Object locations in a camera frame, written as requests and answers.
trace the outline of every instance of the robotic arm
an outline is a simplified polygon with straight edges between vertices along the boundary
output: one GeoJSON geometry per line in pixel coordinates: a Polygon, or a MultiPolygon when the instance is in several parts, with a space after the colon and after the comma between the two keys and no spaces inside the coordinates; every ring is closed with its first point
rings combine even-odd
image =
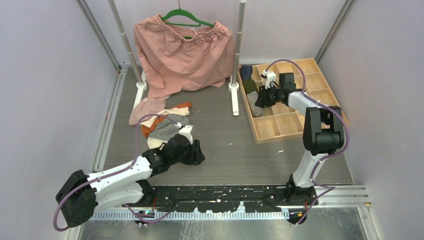
{"type": "MultiPolygon", "coordinates": [[[[314,185],[312,180],[315,179],[322,167],[322,164],[317,165],[317,162],[343,147],[343,124],[330,110],[320,106],[321,104],[317,105],[311,100],[311,97],[305,96],[307,94],[302,93],[301,89],[296,89],[295,77],[292,72],[280,73],[279,84],[276,83],[277,76],[272,71],[264,71],[261,77],[265,80],[265,86],[259,88],[256,106],[271,107],[280,102],[305,116],[303,129],[305,152],[299,167],[286,184],[289,192],[296,194],[297,191],[314,185]],[[322,128],[322,123],[328,125],[329,128],[322,128]]],[[[342,115],[342,109],[339,106],[329,106],[329,108],[340,116],[342,115]]]]}
{"type": "Polygon", "coordinates": [[[199,140],[193,140],[192,125],[182,127],[178,134],[158,148],[145,151],[132,161],[112,169],[85,175],[82,170],[71,174],[56,195],[57,203],[77,186],[101,176],[122,171],[108,178],[94,181],[72,194],[63,204],[61,211],[67,226],[73,228],[85,223],[93,214],[128,203],[148,204],[154,197],[154,190],[146,180],[166,172],[170,166],[182,163],[199,165],[205,160],[199,140]]]}

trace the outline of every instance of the navy blue cloth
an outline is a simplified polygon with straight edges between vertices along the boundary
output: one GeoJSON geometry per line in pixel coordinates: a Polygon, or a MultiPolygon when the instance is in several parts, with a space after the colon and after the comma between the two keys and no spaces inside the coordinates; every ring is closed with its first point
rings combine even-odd
{"type": "Polygon", "coordinates": [[[243,65],[240,68],[240,77],[242,81],[252,79],[253,67],[250,65],[243,65]]]}

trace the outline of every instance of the wooden box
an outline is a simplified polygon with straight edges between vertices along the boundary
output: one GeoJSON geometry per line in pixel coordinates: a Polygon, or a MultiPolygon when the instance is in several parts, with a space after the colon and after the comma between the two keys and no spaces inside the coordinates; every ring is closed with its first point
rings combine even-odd
{"type": "MultiPolygon", "coordinates": [[[[318,64],[313,58],[299,59],[295,62],[302,68],[306,78],[306,91],[309,96],[321,103],[329,106],[340,106],[331,91],[326,79],[323,76],[318,64]]],[[[252,79],[255,81],[256,86],[263,86],[265,82],[261,79],[262,73],[269,64],[261,64],[253,66],[252,79]]],[[[296,66],[289,62],[278,62],[274,64],[270,71],[277,75],[276,82],[278,83],[278,76],[280,73],[294,73],[294,81],[298,89],[302,88],[303,79],[302,75],[296,66]]],[[[283,139],[300,138],[303,135],[305,117],[291,107],[283,103],[277,103],[272,107],[264,108],[263,113],[254,117],[249,107],[248,99],[246,97],[245,89],[240,78],[237,76],[238,83],[240,84],[241,95],[244,100],[244,105],[247,109],[247,116],[250,121],[253,136],[257,144],[269,143],[283,139]]],[[[343,119],[349,126],[348,119],[343,113],[343,119]]]]}

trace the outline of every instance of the white pole base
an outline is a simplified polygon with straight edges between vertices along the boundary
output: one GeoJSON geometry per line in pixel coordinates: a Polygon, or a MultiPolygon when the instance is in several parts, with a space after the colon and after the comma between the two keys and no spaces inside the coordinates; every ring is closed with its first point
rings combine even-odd
{"type": "Polygon", "coordinates": [[[237,98],[237,91],[239,90],[240,86],[238,82],[236,82],[235,84],[231,84],[232,79],[233,79],[233,76],[230,77],[230,82],[228,84],[228,90],[231,92],[232,115],[238,116],[239,115],[239,99],[237,98]]]}
{"type": "Polygon", "coordinates": [[[132,107],[132,109],[134,109],[141,102],[141,100],[143,99],[143,93],[148,87],[146,82],[146,75],[144,72],[141,74],[141,79],[143,80],[142,83],[137,82],[135,84],[137,86],[137,95],[135,95],[134,106],[132,107]]]}

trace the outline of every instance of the white wall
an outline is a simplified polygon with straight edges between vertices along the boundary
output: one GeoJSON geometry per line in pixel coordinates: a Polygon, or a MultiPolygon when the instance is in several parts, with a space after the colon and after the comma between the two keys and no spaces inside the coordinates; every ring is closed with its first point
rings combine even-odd
{"type": "Polygon", "coordinates": [[[384,239],[424,239],[424,1],[356,1],[320,67],[350,121],[347,160],[384,239]]]}
{"type": "Polygon", "coordinates": [[[0,6],[0,239],[63,239],[55,195],[90,170],[116,70],[76,1],[0,6]]]}
{"type": "MultiPolygon", "coordinates": [[[[210,23],[218,21],[236,33],[238,0],[180,2],[182,9],[198,19],[210,23]]],[[[118,61],[130,64],[108,1],[87,0],[87,3],[118,61]]],[[[280,58],[314,58],[343,3],[344,0],[248,0],[240,62],[270,63],[280,58]]],[[[115,4],[133,48],[133,28],[137,22],[157,14],[165,16],[178,8],[177,0],[115,0],[115,4]]],[[[170,20],[178,22],[181,19],[185,17],[176,16],[170,20]]]]}

